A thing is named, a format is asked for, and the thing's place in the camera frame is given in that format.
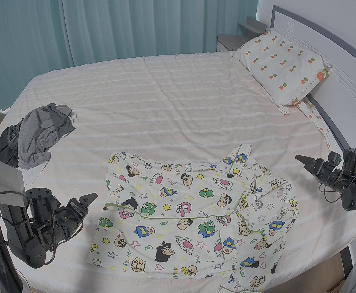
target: crumpled gray garment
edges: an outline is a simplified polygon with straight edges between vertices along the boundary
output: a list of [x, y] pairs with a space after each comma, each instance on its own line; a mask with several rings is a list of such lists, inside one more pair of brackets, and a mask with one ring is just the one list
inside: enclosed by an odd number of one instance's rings
[[8, 141], [9, 147], [13, 150], [18, 150], [18, 137], [19, 137], [19, 130], [20, 130], [22, 121], [23, 121], [23, 118], [16, 126], [10, 125], [8, 127], [7, 141]]
[[51, 153], [47, 149], [75, 129], [68, 117], [71, 113], [72, 109], [65, 104], [51, 103], [25, 116], [18, 136], [20, 168], [30, 169], [50, 160]]

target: cartoon print shirt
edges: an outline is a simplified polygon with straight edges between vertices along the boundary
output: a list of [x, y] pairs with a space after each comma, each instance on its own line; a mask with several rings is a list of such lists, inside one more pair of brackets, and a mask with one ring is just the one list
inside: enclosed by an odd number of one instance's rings
[[263, 290], [298, 201], [250, 151], [240, 145], [218, 164], [113, 154], [87, 261], [127, 276], [223, 276], [228, 290]]

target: curtain fold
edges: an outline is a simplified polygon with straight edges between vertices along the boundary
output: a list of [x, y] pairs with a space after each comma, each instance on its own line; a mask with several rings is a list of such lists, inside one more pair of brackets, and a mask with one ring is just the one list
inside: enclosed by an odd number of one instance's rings
[[214, 52], [258, 0], [0, 0], [0, 109], [36, 75], [117, 58]]

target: bed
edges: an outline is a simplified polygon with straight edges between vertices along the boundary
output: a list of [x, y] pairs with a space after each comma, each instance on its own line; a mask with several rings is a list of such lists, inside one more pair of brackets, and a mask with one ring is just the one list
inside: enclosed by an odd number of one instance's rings
[[[113, 152], [134, 151], [160, 161], [214, 161], [244, 142], [273, 174], [291, 179], [299, 195], [299, 218], [286, 235], [288, 246], [270, 286], [337, 254], [356, 238], [356, 211], [327, 203], [316, 180], [294, 159], [296, 154], [327, 157], [321, 132], [297, 107], [281, 114], [228, 52], [118, 59], [37, 76], [5, 116], [0, 134], [52, 102], [73, 108], [76, 129], [50, 149], [51, 161], [32, 187], [51, 189], [62, 203], [96, 192], [99, 198], [89, 214], [100, 210]], [[31, 286], [48, 293], [219, 290], [219, 277], [117, 278], [86, 263], [95, 230], [90, 219], [77, 237], [59, 247], [53, 264], [34, 270], [12, 255]]]

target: white headboard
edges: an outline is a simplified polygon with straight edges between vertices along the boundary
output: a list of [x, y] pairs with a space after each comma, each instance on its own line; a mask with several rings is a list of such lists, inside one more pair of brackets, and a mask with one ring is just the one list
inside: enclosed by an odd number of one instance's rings
[[322, 55], [332, 74], [308, 99], [327, 122], [342, 149], [356, 148], [356, 49], [319, 25], [273, 6], [271, 28]]

